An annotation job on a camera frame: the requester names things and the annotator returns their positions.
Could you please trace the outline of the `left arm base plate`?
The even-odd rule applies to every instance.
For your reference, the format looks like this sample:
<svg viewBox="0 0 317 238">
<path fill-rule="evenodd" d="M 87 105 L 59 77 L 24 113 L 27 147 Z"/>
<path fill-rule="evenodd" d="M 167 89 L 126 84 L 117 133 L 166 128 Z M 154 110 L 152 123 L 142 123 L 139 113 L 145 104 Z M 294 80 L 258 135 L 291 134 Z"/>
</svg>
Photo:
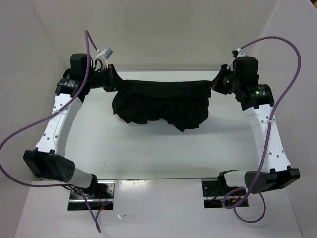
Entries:
<svg viewBox="0 0 317 238">
<path fill-rule="evenodd" d="M 113 210 L 114 207 L 114 180 L 98 180 L 98 190 L 94 195 L 86 195 L 87 202 L 93 211 Z M 72 190 L 70 192 L 68 211 L 85 211 L 88 210 L 84 198 L 79 192 Z"/>
</svg>

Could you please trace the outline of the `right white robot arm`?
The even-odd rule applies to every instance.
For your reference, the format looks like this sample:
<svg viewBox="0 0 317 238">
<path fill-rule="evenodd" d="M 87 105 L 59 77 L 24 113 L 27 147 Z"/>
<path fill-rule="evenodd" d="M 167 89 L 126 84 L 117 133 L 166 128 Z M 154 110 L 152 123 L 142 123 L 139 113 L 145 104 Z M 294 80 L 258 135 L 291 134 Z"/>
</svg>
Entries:
<svg viewBox="0 0 317 238">
<path fill-rule="evenodd" d="M 286 188 L 300 178 L 284 151 L 275 116 L 271 88 L 258 83 L 258 60 L 237 56 L 230 65 L 222 65 L 214 80 L 214 90 L 234 94 L 252 128 L 261 171 L 229 170 L 218 176 L 219 193 L 228 195 L 234 188 L 248 189 L 252 194 Z"/>
</svg>

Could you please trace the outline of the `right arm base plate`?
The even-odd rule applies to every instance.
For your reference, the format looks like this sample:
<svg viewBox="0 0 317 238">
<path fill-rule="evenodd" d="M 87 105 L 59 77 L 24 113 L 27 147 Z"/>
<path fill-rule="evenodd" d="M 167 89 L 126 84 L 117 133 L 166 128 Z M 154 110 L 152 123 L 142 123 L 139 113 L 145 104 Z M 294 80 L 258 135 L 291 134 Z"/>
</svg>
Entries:
<svg viewBox="0 0 317 238">
<path fill-rule="evenodd" d="M 219 183 L 215 179 L 202 180 L 202 193 L 204 200 L 204 208 L 222 208 L 222 201 L 224 196 L 230 191 L 234 190 L 235 187 L 230 187 L 225 190 L 219 187 Z M 246 190 L 241 190 L 231 194 L 225 201 L 226 206 L 232 206 L 245 196 Z"/>
</svg>

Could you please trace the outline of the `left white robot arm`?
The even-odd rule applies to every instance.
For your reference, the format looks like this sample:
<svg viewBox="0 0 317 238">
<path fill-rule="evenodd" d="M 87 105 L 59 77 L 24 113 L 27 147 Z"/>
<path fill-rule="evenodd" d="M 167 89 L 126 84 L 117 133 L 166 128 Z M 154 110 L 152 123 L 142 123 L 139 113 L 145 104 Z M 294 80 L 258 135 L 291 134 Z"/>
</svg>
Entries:
<svg viewBox="0 0 317 238">
<path fill-rule="evenodd" d="M 65 148 L 76 114 L 90 90 L 114 88 L 107 64 L 111 54 L 112 50 L 107 48 L 98 51 L 94 59 L 87 58 L 86 54 L 70 57 L 70 68 L 55 90 L 53 117 L 35 148 L 23 155 L 35 177 L 74 185 L 87 198 L 93 198 L 99 192 L 97 177 L 76 168 L 74 162 L 65 157 Z"/>
</svg>

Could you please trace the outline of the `black skirt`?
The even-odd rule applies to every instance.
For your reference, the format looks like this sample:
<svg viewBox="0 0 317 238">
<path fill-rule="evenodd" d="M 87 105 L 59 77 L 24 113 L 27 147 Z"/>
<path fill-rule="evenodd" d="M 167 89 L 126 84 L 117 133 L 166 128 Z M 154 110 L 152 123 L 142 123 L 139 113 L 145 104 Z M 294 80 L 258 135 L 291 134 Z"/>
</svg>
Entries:
<svg viewBox="0 0 317 238">
<path fill-rule="evenodd" d="M 165 120 L 179 131 L 199 128 L 209 115 L 208 106 L 214 81 L 155 82 L 123 80 L 113 73 L 117 90 L 113 113 L 127 124 L 145 125 Z"/>
</svg>

